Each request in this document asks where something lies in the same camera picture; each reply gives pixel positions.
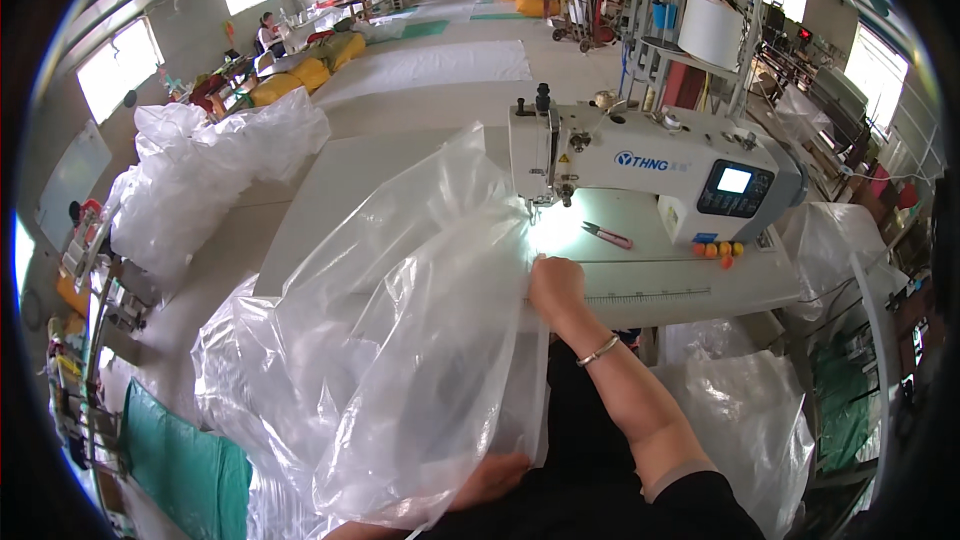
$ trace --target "silver bracelet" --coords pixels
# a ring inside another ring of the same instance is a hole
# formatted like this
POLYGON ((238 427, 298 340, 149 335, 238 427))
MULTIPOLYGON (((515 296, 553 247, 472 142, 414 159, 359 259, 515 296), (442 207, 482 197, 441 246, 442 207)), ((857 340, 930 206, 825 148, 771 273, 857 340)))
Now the silver bracelet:
POLYGON ((617 334, 614 334, 613 337, 607 340, 606 344, 604 344, 599 349, 597 349, 595 353, 588 354, 587 356, 584 356, 583 358, 578 360, 577 365, 581 367, 586 367, 587 365, 593 363, 597 359, 600 359, 600 357, 602 357, 604 353, 614 348, 614 345, 617 344, 619 340, 620 340, 620 336, 617 334))

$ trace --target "hand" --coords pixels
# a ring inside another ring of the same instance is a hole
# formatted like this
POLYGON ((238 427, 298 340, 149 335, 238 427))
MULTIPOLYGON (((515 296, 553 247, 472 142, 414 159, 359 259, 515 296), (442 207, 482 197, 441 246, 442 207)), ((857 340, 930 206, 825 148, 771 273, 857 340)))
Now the hand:
POLYGON ((488 454, 466 479, 447 510, 462 511, 495 501, 516 488, 528 469, 530 459, 523 452, 488 454))
POLYGON ((584 270, 569 258, 540 255, 534 261, 527 296, 544 323, 562 335, 564 324, 587 310, 584 270))

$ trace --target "pink scissors handle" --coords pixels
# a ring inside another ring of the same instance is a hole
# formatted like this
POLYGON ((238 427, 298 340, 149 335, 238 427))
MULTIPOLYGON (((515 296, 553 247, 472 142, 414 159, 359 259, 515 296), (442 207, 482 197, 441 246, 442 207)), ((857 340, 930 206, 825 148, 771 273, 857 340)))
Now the pink scissors handle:
POLYGON ((620 248, 624 248, 626 250, 630 250, 631 248, 634 247, 634 241, 631 240, 629 237, 624 237, 620 234, 615 234, 614 232, 611 232, 610 230, 605 230, 604 228, 597 229, 596 236, 597 238, 607 241, 611 245, 617 245, 620 248))

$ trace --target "seated worker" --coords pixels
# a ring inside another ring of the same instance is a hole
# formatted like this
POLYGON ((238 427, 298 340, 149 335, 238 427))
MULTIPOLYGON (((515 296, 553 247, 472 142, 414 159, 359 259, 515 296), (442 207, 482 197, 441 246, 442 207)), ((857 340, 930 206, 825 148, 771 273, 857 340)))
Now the seated worker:
MULTIPOLYGON (((584 271, 534 262, 528 296, 550 345, 546 462, 488 454, 417 540, 746 538, 762 540, 666 388, 584 300, 584 271)), ((405 538, 346 522, 327 540, 405 538)))
POLYGON ((267 51, 273 53, 274 58, 281 58, 287 54, 287 49, 283 47, 283 39, 274 25, 274 14, 267 11, 260 18, 260 28, 256 30, 256 38, 253 41, 259 44, 257 54, 264 54, 267 51))

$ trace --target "sewing machine control panel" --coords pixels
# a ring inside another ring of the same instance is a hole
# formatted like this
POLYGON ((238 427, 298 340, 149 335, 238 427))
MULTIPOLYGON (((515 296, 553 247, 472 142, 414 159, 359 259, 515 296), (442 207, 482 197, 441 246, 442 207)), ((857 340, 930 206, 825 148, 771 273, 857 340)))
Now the sewing machine control panel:
POLYGON ((750 219, 757 214, 773 181, 772 171, 718 159, 700 193, 697 211, 707 215, 750 219))

